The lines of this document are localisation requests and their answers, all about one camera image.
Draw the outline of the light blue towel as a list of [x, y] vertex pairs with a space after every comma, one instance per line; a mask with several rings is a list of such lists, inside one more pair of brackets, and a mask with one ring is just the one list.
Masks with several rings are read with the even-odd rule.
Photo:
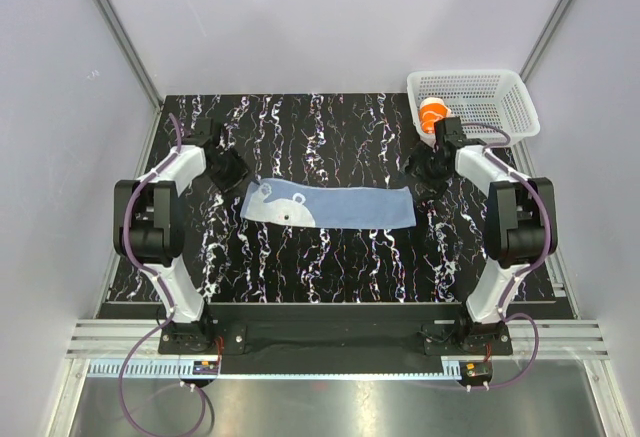
[[407, 187], [313, 187], [283, 179], [251, 183], [240, 216], [246, 220], [298, 228], [395, 230], [416, 225]]

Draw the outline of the orange and white towel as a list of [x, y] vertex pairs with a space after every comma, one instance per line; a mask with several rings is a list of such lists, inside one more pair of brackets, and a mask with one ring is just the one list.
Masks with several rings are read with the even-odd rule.
[[425, 134], [435, 133], [435, 124], [452, 115], [444, 101], [437, 97], [425, 98], [419, 106], [420, 128]]

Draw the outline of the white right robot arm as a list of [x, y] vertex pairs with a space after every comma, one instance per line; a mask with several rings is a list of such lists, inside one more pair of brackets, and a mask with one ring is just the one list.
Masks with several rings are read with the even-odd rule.
[[555, 252], [558, 234], [552, 182], [514, 170], [492, 144], [467, 136], [466, 127], [458, 117], [437, 121], [435, 144], [417, 145], [404, 172], [416, 182], [419, 201], [441, 198], [454, 176], [486, 197], [486, 264], [446, 339], [472, 354], [503, 337], [508, 305], [524, 279]]

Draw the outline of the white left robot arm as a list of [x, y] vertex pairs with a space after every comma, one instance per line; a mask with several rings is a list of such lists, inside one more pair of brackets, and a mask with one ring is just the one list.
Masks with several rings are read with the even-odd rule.
[[142, 176], [115, 184], [113, 244], [161, 297], [167, 314], [163, 341], [203, 353], [214, 345], [216, 329], [183, 259], [183, 194], [206, 177], [224, 197], [234, 199], [250, 182], [250, 170], [235, 149], [220, 148], [221, 123], [200, 120], [183, 137], [177, 119], [170, 120], [177, 142], [167, 156]]

